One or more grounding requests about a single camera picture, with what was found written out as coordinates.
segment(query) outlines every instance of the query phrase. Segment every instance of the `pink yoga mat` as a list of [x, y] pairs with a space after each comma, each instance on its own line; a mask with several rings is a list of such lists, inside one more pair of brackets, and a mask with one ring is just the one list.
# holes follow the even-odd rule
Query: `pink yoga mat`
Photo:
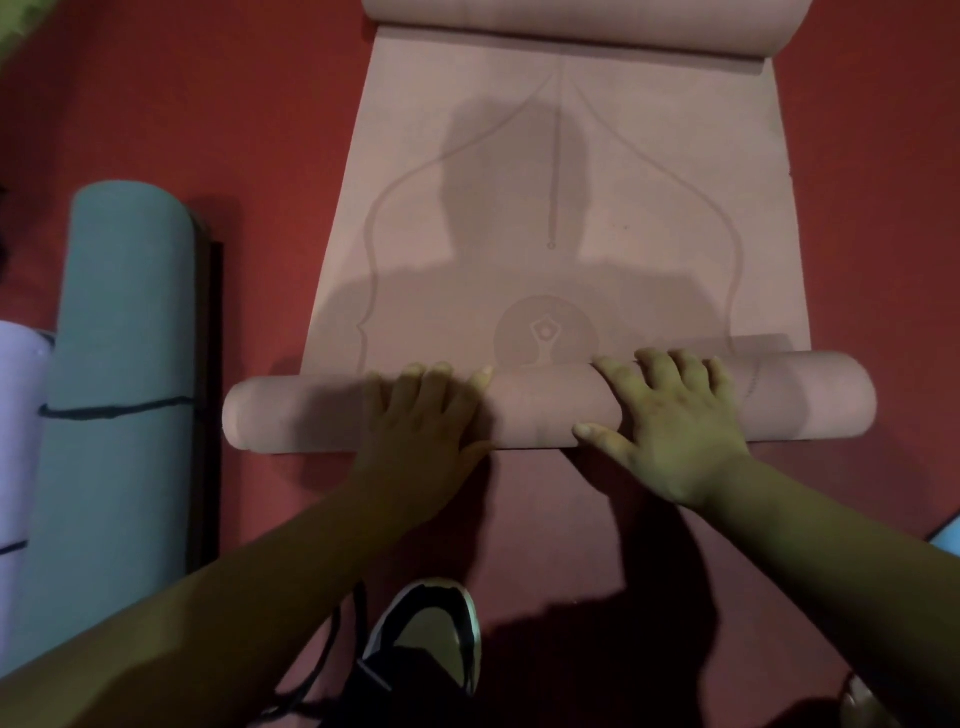
[[[727, 366], [752, 442], [855, 437], [874, 421], [874, 385], [845, 354], [765, 354]], [[248, 379], [227, 395], [224, 433], [235, 448], [254, 452], [357, 450], [361, 384], [358, 376]], [[610, 386], [589, 364], [499, 370], [470, 437], [490, 437], [500, 449], [569, 448], [577, 444], [570, 431], [576, 423], [618, 429], [624, 419]]]

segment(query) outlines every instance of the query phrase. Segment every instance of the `black strap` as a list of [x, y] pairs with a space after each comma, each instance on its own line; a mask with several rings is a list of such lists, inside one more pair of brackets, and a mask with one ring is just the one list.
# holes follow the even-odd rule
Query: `black strap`
[[[367, 646], [368, 627], [367, 627], [367, 587], [364, 583], [358, 582], [353, 587], [353, 611], [354, 627], [356, 630], [354, 640], [354, 661], [363, 657], [364, 648]], [[316, 666], [309, 675], [289, 692], [280, 692], [274, 695], [274, 702], [264, 710], [260, 717], [251, 723], [251, 725], [262, 725], [263, 723], [272, 723], [283, 717], [290, 715], [303, 716], [314, 720], [325, 720], [330, 716], [331, 711], [336, 705], [336, 701], [330, 698], [323, 698], [318, 701], [310, 701], [306, 696], [310, 693], [320, 673], [326, 667], [326, 661], [330, 658], [330, 652], [337, 641], [337, 633], [340, 632], [340, 606], [333, 610], [330, 616], [330, 633], [326, 637], [324, 651], [317, 661]]]
[[73, 420], [75, 422], [115, 420], [126, 415], [137, 415], [141, 412], [150, 412], [164, 407], [176, 407], [181, 404], [193, 404], [193, 402], [192, 397], [171, 397], [166, 400], [148, 401], [142, 404], [117, 404], [105, 407], [80, 407], [78, 409], [51, 409], [44, 404], [39, 409], [39, 415], [46, 420]]
[[22, 551], [27, 547], [26, 541], [18, 541], [15, 544], [9, 544], [0, 548], [0, 556], [6, 556], [8, 553], [14, 553], [15, 551]]

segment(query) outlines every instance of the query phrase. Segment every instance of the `right hand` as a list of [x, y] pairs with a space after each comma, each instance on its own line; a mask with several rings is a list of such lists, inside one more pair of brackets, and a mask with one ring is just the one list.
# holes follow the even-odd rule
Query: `right hand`
[[750, 457], [730, 375], [719, 359], [704, 362], [685, 350], [641, 349], [636, 358], [645, 374], [606, 356], [594, 360], [630, 408], [634, 441], [594, 424], [576, 425], [573, 433], [658, 496], [697, 509], [723, 469]]

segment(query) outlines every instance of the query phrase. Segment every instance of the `left hand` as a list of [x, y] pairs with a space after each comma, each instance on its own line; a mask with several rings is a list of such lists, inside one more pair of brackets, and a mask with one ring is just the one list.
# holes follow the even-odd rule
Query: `left hand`
[[492, 369], [457, 383], [444, 407], [452, 375], [449, 364], [429, 371], [411, 364], [394, 384], [389, 404], [379, 375], [369, 375], [364, 384], [364, 442], [349, 480], [387, 502], [408, 528], [440, 513], [493, 451], [487, 441], [461, 449]]

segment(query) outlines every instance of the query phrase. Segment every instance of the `rolled teal yoga mat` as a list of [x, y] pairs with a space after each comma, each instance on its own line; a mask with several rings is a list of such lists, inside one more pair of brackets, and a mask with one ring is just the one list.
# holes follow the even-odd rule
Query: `rolled teal yoga mat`
[[4, 672], [184, 576], [191, 491], [195, 242], [139, 182], [74, 198], [36, 501]]

